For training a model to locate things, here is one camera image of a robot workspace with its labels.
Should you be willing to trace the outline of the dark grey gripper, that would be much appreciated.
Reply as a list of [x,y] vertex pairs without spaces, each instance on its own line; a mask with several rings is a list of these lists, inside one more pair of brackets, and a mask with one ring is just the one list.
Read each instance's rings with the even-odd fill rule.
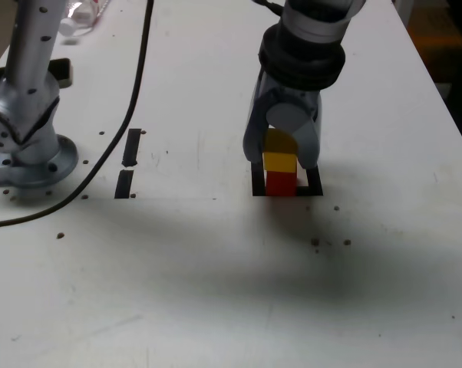
[[262,160],[268,125],[295,140],[297,157],[303,169],[314,169],[317,166],[322,128],[319,91],[286,87],[265,71],[260,71],[243,137],[243,152],[251,163]]

